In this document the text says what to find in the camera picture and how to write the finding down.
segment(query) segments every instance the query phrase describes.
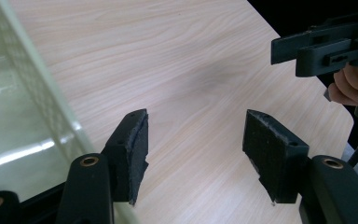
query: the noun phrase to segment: translucent plastic bin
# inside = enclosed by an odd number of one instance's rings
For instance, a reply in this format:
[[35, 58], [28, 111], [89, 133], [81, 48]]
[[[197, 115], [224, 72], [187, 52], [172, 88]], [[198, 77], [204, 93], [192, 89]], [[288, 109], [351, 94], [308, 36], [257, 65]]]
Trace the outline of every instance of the translucent plastic bin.
[[[48, 69], [0, 0], [0, 190], [24, 201], [61, 184], [72, 160], [90, 152], [95, 150]], [[126, 205], [117, 210], [117, 217], [136, 222]]]

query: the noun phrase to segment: light wood tabletop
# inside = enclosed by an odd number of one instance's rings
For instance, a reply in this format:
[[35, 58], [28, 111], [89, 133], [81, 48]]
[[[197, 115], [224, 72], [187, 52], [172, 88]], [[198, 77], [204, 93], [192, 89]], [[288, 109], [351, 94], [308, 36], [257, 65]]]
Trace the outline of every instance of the light wood tabletop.
[[279, 120], [310, 156], [340, 157], [352, 120], [316, 77], [295, 77], [295, 62], [270, 65], [278, 35], [248, 2], [9, 2], [97, 151], [147, 108], [142, 223], [301, 223], [241, 150], [246, 110]]

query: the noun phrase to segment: wooden table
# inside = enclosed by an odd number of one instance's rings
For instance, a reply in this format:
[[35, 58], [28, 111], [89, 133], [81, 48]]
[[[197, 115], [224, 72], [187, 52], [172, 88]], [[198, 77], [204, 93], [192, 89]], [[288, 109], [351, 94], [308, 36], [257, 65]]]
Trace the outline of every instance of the wooden table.
[[247, 109], [340, 157], [351, 116], [295, 62], [270, 65], [277, 34], [244, 0], [10, 0], [92, 144], [147, 108], [143, 223], [300, 223], [271, 204], [241, 151]]

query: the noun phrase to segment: human hand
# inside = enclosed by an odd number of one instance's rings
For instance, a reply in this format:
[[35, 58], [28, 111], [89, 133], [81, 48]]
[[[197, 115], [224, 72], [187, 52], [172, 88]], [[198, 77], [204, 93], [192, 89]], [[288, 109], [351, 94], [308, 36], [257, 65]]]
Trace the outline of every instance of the human hand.
[[328, 87], [332, 101], [358, 106], [358, 67], [346, 65], [334, 74], [335, 83]]

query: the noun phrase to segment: plastic container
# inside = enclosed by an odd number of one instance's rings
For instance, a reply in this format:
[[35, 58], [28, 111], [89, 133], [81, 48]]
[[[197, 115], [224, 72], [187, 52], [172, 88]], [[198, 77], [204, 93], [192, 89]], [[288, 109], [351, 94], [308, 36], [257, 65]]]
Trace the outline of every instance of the plastic container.
[[[9, 4], [0, 0], [0, 190], [24, 201], [65, 181], [95, 152]], [[118, 204], [117, 222], [136, 223]]]

